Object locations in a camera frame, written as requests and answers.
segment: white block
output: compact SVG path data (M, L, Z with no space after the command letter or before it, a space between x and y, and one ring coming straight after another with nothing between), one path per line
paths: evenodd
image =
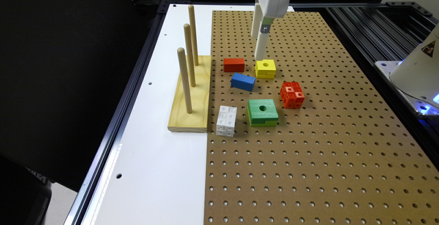
M236 122L235 107L220 106L217 120L217 135L225 137L233 137Z

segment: block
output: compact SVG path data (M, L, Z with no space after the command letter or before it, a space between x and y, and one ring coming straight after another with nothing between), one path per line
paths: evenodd
M217 120L217 135L225 137L233 137L236 122L235 107L220 106Z
M254 77L249 77L247 75L235 73L235 74L233 74L233 77L232 77L231 86L251 92L251 91L253 91L254 81L256 81L256 78L254 78Z
M250 126L276 126L279 120L273 99L249 99L247 112Z
M256 73L256 78L274 78L276 75L274 60L256 61L254 72Z
M285 108L301 108L305 95L298 82L284 82L281 97Z
M225 58L224 72L244 72L246 62L243 58Z

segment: orange block with holes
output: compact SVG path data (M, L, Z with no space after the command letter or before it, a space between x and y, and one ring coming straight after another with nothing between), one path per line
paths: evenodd
M246 62L243 58L225 58L224 72L244 72Z
M285 108L301 108L305 95L298 82L284 82L281 88L281 97Z

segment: red block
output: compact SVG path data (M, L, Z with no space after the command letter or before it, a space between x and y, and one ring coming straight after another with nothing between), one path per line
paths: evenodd
M281 97L285 108L301 108L305 100L305 95L298 82L282 83Z
M246 62L243 58L225 58L224 72L244 72Z

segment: yellow block with hole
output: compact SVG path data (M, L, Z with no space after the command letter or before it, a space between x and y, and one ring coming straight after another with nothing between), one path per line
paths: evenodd
M256 78L274 78L276 75L276 65L274 60L259 60L256 61Z

